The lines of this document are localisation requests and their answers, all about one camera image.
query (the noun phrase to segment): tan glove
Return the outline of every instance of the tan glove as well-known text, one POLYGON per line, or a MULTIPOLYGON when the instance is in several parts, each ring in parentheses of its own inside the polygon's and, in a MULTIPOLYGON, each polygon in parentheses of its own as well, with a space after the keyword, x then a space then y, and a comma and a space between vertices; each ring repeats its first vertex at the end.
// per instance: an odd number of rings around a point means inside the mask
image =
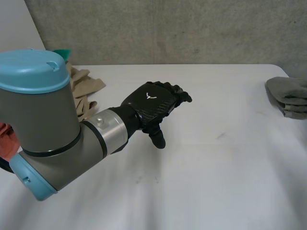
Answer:
POLYGON ((97 92, 106 85, 100 79, 93 79, 88 76, 90 71, 88 69, 77 70, 67 62, 67 71, 71 76, 71 90, 74 97, 74 103, 79 121, 90 118, 95 114, 97 102, 88 102, 87 95, 97 92))

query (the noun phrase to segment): white table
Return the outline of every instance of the white table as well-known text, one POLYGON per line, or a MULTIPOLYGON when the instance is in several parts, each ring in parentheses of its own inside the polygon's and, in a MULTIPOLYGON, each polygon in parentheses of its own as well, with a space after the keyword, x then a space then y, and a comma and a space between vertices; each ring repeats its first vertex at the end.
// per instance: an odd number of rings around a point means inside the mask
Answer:
POLYGON ((0 171, 0 230, 307 229, 307 125, 284 118, 264 83, 274 65, 79 66, 106 87, 90 97, 118 106, 146 81, 193 98, 161 127, 166 148, 137 132, 44 202, 0 171))

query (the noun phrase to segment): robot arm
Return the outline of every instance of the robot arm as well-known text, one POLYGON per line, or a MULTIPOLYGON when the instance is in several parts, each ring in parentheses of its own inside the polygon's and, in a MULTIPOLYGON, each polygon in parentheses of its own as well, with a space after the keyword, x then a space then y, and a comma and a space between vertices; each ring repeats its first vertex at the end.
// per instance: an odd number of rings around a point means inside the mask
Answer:
POLYGON ((12 125, 23 148, 9 164, 38 200, 122 150, 136 130, 164 148, 159 124, 184 101, 192 99, 179 86, 148 82, 119 107, 79 123, 69 75, 58 54, 40 50, 0 54, 0 121, 12 125))

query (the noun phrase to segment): carbon fiber hand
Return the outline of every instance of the carbon fiber hand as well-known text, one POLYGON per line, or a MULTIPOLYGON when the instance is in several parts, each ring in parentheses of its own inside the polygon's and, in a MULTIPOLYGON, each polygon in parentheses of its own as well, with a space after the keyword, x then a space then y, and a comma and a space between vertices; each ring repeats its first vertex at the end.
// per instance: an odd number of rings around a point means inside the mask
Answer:
POLYGON ((192 98, 178 85, 169 82, 147 82, 130 94, 121 104, 132 107, 140 120, 140 129, 149 134, 153 144, 163 149, 165 139, 160 129, 163 118, 182 102, 192 102, 192 98))

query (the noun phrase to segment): orange object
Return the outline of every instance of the orange object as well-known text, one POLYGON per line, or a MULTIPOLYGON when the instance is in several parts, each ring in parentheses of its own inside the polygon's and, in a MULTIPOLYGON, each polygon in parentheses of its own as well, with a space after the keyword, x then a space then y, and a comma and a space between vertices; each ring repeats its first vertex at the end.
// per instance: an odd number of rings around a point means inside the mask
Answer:
POLYGON ((12 127, 5 123, 0 123, 0 157, 9 161, 19 149, 19 141, 12 127))

